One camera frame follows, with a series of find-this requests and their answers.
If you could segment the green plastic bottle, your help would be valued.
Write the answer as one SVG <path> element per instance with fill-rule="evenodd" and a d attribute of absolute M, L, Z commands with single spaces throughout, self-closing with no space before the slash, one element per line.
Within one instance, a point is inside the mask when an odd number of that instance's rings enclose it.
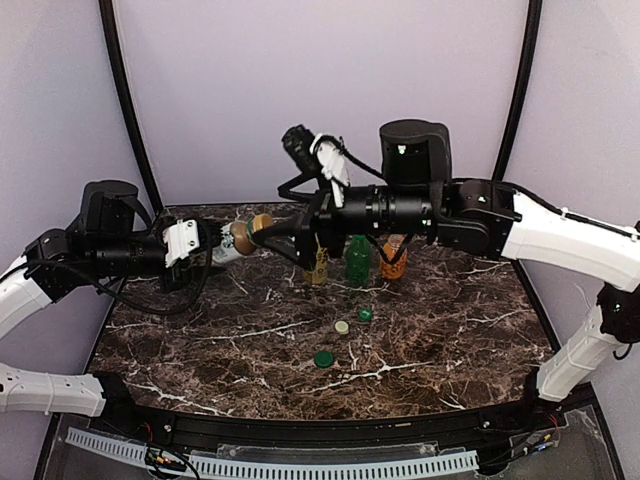
<path fill-rule="evenodd" d="M 351 238 L 346 252 L 346 278 L 351 287 L 364 287 L 369 279 L 371 244 L 364 235 Z"/>

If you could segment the yellow tea bottle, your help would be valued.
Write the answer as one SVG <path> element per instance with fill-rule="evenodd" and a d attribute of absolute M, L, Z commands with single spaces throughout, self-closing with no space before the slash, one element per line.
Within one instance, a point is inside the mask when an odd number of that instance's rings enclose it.
<path fill-rule="evenodd" d="M 316 237 L 317 249 L 315 264 L 312 270 L 305 270 L 304 281 L 312 286 L 322 286 L 328 280 L 329 255 L 328 249 L 321 245 L 319 237 Z"/>

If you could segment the brown coffee bottle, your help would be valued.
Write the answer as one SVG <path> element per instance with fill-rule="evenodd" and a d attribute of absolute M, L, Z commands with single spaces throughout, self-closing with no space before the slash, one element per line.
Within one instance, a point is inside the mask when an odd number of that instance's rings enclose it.
<path fill-rule="evenodd" d="M 220 244 L 212 250 L 212 264 L 223 266 L 252 255 L 257 246 L 251 241 L 250 225 L 244 221 L 234 221 L 221 229 Z"/>

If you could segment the orange juice bottle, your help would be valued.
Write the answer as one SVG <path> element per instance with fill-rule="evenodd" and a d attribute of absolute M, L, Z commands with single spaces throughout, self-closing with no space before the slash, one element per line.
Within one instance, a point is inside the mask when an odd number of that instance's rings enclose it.
<path fill-rule="evenodd" d="M 408 252 L 401 249 L 404 240 L 405 236 L 399 234 L 387 238 L 383 251 L 388 261 L 380 260 L 380 275 L 383 279 L 399 280 L 405 275 Z"/>

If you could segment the pale green bottle cap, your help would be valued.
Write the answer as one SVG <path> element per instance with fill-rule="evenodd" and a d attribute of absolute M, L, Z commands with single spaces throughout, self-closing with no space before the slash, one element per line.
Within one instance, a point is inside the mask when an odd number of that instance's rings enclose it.
<path fill-rule="evenodd" d="M 334 328 L 336 332 L 341 335 L 346 335 L 349 333 L 349 324 L 345 321 L 337 321 L 334 324 Z"/>

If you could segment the dark green juice cap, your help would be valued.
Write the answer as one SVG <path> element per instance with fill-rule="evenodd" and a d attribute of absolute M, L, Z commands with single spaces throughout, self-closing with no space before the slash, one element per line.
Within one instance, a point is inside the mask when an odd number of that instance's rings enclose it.
<path fill-rule="evenodd" d="M 313 360 L 316 367 L 326 369 L 334 365 L 335 357 L 331 352 L 322 350 L 314 355 Z"/>

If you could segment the gold coffee bottle cap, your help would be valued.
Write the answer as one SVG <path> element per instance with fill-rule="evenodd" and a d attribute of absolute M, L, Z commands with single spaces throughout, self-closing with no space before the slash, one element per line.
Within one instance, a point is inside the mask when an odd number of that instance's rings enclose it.
<path fill-rule="evenodd" d="M 251 226 L 251 231 L 252 233 L 256 233 L 259 232 L 261 230 L 264 230 L 270 226 L 272 226 L 274 223 L 272 217 L 268 214 L 259 214 L 253 217 L 253 219 L 250 222 L 250 226 Z"/>

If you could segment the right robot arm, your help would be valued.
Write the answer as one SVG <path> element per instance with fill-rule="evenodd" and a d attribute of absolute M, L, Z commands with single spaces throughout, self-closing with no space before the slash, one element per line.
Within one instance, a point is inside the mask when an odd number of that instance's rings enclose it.
<path fill-rule="evenodd" d="M 348 237 L 422 236 L 486 259 L 528 260 L 599 279 L 603 286 L 583 325 L 537 369 L 533 396 L 558 403 L 607 356 L 639 340 L 639 231 L 549 204 L 522 186 L 452 175 L 448 129 L 420 119 L 379 130 L 377 183 L 351 184 L 354 156 L 344 143 L 297 125 L 283 136 L 298 175 L 281 185 L 304 213 L 253 230 L 251 240 L 304 269 L 316 252 L 341 256 Z"/>

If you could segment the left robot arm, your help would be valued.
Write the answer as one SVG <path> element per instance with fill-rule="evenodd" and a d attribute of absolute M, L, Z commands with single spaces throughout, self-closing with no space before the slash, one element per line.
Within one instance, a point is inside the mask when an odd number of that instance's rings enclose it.
<path fill-rule="evenodd" d="M 200 296 L 221 243 L 219 223 L 177 220 L 153 233 L 152 220 L 138 199 L 138 188 L 120 180 L 88 183 L 80 212 L 64 229 L 51 229 L 29 244 L 1 276 L 1 333 L 60 301 L 77 288 L 92 286 L 143 313 L 182 313 Z M 204 254 L 205 264 L 192 296 L 168 309 L 152 307 L 116 293 L 113 280 L 156 276 L 173 291 L 192 279 L 190 260 Z M 1 366 L 1 410 L 44 414 L 72 413 L 97 418 L 132 402 L 116 374 L 52 374 Z"/>

